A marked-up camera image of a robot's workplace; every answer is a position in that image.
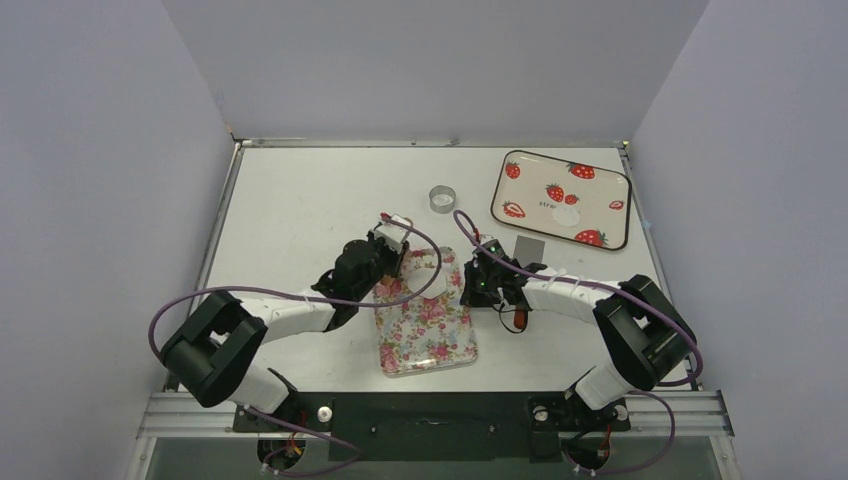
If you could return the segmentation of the white dough piece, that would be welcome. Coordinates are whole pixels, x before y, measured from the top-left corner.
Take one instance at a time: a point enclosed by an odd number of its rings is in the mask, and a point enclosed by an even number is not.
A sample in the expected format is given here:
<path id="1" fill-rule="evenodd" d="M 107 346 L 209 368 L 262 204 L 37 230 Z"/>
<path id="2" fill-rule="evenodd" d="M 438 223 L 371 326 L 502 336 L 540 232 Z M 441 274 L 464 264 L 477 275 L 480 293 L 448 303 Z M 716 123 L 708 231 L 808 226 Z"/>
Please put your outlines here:
<path id="1" fill-rule="evenodd" d="M 421 291 L 424 300 L 435 300 L 446 293 L 445 270 L 436 272 L 437 260 L 433 249 L 413 250 L 405 256 L 400 277 L 405 295 Z"/>

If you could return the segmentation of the floral pattern tray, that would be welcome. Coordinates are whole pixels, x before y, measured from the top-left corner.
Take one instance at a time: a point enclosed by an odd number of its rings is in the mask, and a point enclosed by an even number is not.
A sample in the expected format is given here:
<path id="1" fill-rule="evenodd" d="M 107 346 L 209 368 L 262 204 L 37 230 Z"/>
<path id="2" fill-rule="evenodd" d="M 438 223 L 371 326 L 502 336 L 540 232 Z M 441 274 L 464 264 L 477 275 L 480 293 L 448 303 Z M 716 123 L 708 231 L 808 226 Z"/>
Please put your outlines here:
<path id="1" fill-rule="evenodd" d="M 460 304 L 465 282 L 456 253 L 446 246 L 434 251 L 436 272 L 445 270 L 445 294 L 435 300 L 424 300 L 421 291 L 405 295 L 401 273 L 373 290 L 374 301 L 382 305 L 374 318 L 379 364 L 386 376 L 456 368 L 478 358 L 470 309 Z"/>

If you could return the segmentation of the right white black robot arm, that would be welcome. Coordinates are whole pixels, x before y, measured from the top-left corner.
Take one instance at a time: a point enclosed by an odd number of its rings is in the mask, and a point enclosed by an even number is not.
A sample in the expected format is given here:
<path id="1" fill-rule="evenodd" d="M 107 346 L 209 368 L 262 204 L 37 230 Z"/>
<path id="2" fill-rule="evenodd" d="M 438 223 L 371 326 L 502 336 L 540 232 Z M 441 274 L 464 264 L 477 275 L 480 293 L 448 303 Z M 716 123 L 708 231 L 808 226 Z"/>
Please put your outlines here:
<path id="1" fill-rule="evenodd" d="M 697 345 L 671 301 L 645 275 L 609 282 L 582 279 L 542 263 L 522 265 L 496 239 L 473 252 L 463 274 L 464 306 L 554 313 L 598 329 L 608 360 L 564 391 L 565 416 L 578 427 L 616 417 L 615 402 L 659 386 Z"/>

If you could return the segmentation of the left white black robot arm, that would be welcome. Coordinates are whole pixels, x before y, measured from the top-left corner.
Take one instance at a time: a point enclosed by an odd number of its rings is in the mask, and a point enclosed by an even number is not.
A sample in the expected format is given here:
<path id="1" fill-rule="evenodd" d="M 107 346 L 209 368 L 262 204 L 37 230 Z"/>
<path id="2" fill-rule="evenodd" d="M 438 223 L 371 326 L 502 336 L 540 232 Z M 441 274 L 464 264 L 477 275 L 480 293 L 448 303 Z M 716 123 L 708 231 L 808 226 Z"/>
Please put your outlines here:
<path id="1" fill-rule="evenodd" d="M 376 227 L 348 242 L 332 269 L 312 287 L 285 298 L 239 299 L 226 289 L 204 292 L 202 301 L 161 347 L 158 358 L 203 407 L 223 401 L 252 407 L 272 429 L 291 427 L 295 387 L 256 360 L 261 346 L 302 333 L 344 326 L 385 277 L 397 276 L 408 236 Z"/>

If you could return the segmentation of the metal spatula wooden handle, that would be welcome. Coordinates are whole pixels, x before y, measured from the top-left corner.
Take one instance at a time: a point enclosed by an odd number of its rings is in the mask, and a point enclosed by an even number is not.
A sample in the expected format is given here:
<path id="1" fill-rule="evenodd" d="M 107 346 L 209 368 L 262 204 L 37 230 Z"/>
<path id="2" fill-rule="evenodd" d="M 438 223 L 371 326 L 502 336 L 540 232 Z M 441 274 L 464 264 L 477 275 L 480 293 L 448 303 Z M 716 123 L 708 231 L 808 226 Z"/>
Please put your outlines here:
<path id="1" fill-rule="evenodd" d="M 519 262 L 519 265 L 524 270 L 531 271 L 535 264 L 542 263 L 544 248 L 544 241 L 518 235 L 515 241 L 513 257 Z M 513 313 L 513 327 L 518 333 L 523 333 L 527 328 L 528 312 L 529 310 L 527 307 L 515 307 Z"/>

